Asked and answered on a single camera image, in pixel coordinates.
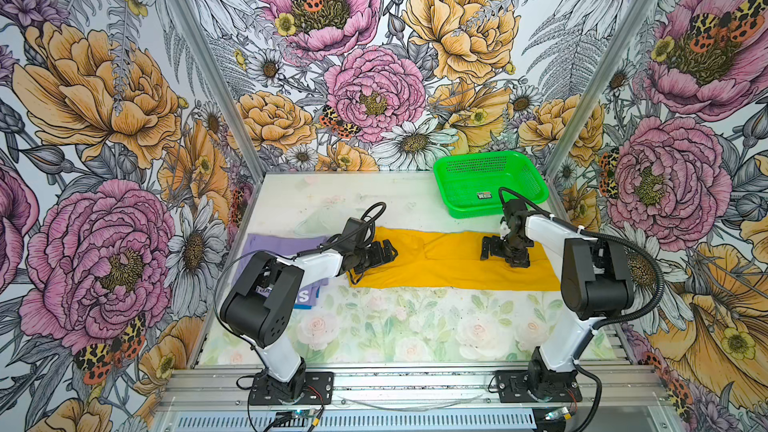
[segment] floral tablecloth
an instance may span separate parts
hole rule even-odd
[[[350,288],[337,277],[317,306],[293,311],[286,333],[308,364],[528,360],[562,308],[560,292]],[[584,358],[616,355],[600,332]],[[216,323],[198,358],[203,366],[258,363]]]

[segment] purple cloth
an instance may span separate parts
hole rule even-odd
[[[248,234],[248,237],[245,240],[245,245],[243,246],[243,254],[247,254],[248,252],[253,252],[255,250],[267,250],[274,254],[290,257],[291,255],[296,254],[302,250],[317,247],[325,239],[325,237],[284,238],[274,237],[273,235]],[[240,277],[240,274],[243,273],[248,260],[249,258],[244,258],[240,261],[240,264],[237,266],[235,276],[232,278],[232,284],[234,284]],[[300,289],[298,295],[296,296],[296,304],[293,306],[293,308],[312,308],[312,306],[317,304],[317,298],[320,296],[321,285],[328,285],[328,279],[324,278],[323,280],[314,282]],[[269,295],[270,291],[266,289],[259,290],[259,293],[263,295]]]

